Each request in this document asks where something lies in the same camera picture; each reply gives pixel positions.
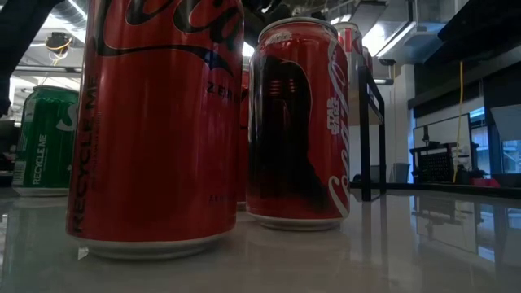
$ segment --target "coca-cola logo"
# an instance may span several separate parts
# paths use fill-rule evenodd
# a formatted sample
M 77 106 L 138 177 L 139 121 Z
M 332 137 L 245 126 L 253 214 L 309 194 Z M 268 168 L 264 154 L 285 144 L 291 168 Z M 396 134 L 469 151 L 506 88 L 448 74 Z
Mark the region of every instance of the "coca-cola logo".
M 154 11 L 145 12 L 145 7 L 148 1 L 150 0 L 129 0 L 125 14 L 126 23 L 139 26 L 145 24 L 147 21 L 153 20 L 155 17 L 166 17 L 162 12 L 171 7 L 171 5 L 173 5 L 177 0 L 166 0 L 164 4 L 160 5 Z M 177 7 L 175 7 L 172 16 L 173 25 L 177 30 L 183 33 L 202 33 L 208 30 L 211 42 L 216 44 L 224 43 L 228 51 L 235 52 L 238 49 L 238 41 L 236 39 L 240 34 L 243 25 L 241 10 L 237 4 L 234 4 L 231 7 L 227 7 L 218 17 L 210 18 L 210 21 L 207 24 L 195 26 L 190 21 L 190 15 L 202 1 L 209 0 L 181 0 Z M 221 8 L 224 2 L 225 0 L 212 0 L 212 5 L 217 9 Z M 109 23 L 109 25 L 111 24 L 111 20 L 107 20 L 111 4 L 112 0 L 102 0 L 99 5 L 98 27 L 96 28 L 96 51 L 98 55 L 117 56 L 144 50 L 184 50 L 201 58 L 210 67 L 210 70 L 214 68 L 222 68 L 233 76 L 230 65 L 226 59 L 220 56 L 216 51 L 210 50 L 204 46 L 187 44 L 144 45 L 132 48 L 114 48 L 109 46 L 105 40 L 104 31 L 107 23 Z

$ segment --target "can lid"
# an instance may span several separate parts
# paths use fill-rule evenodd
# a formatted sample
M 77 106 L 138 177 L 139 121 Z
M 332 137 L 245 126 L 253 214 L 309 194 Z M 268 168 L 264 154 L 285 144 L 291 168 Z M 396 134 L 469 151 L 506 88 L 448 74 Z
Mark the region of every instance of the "can lid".
M 33 90 L 39 90 L 39 89 L 42 89 L 42 90 L 63 90 L 63 91 L 67 91 L 67 92 L 74 93 L 74 94 L 79 94 L 80 93 L 77 90 L 66 89 L 66 88 L 59 87 L 59 86 L 54 86 L 54 85 L 37 85 L 37 86 L 33 87 Z
M 342 28 L 354 28 L 356 29 L 358 32 L 360 32 L 360 29 L 358 28 L 358 25 L 355 24 L 355 23 L 351 23 L 351 22 L 348 22 L 348 21 L 344 21 L 344 22 L 341 22 L 341 23 L 336 23 L 336 24 L 333 24 L 333 26 L 336 28 L 336 29 L 342 29 Z
M 328 23 L 327 21 L 319 20 L 319 19 L 316 19 L 313 17 L 290 17 L 290 18 L 286 18 L 283 20 L 277 20 L 277 21 L 273 22 L 272 24 L 269 24 L 267 27 L 265 27 L 259 34 L 259 42 L 261 41 L 262 35 L 264 33 L 266 33 L 267 31 L 269 31 L 270 29 L 278 27 L 279 25 L 283 25 L 283 24 L 299 23 L 299 22 L 309 22 L 309 23 L 321 24 L 322 26 L 329 29 L 333 33 L 334 36 L 336 36 L 338 34 L 335 27 L 333 25 L 331 25 L 330 23 Z

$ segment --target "wall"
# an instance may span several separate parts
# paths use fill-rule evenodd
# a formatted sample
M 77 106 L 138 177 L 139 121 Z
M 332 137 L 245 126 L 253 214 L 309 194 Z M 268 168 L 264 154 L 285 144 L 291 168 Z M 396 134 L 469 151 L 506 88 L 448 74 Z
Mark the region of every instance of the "wall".
M 466 101 L 462 105 L 462 114 L 467 114 L 475 109 L 481 108 L 484 106 L 483 97 L 474 98 L 472 100 Z M 459 115 L 459 104 L 453 105 L 451 107 L 446 107 L 441 111 L 437 111 L 425 116 L 421 116 L 416 119 L 416 127 L 421 127 L 424 125 L 429 125 L 438 121 L 442 121 L 448 118 L 453 118 Z
M 387 181 L 391 176 L 394 163 L 412 162 L 409 149 L 413 147 L 414 118 L 407 108 L 407 101 L 414 97 L 414 68 L 412 65 L 401 67 L 401 74 L 396 77 L 394 85 L 379 85 L 379 91 L 385 102 L 385 140 Z M 378 126 L 371 125 L 370 131 L 370 163 L 379 164 Z M 361 173 L 360 161 L 360 127 L 349 127 L 349 168 L 351 178 Z M 409 182 L 412 176 L 409 168 Z

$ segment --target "sprite can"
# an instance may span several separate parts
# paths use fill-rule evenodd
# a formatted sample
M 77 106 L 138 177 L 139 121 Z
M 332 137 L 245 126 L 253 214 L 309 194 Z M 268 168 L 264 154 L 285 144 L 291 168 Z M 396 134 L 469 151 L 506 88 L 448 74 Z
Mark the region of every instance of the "sprite can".
M 12 183 L 20 195 L 68 194 L 77 105 L 77 91 L 48 85 L 25 100 Z

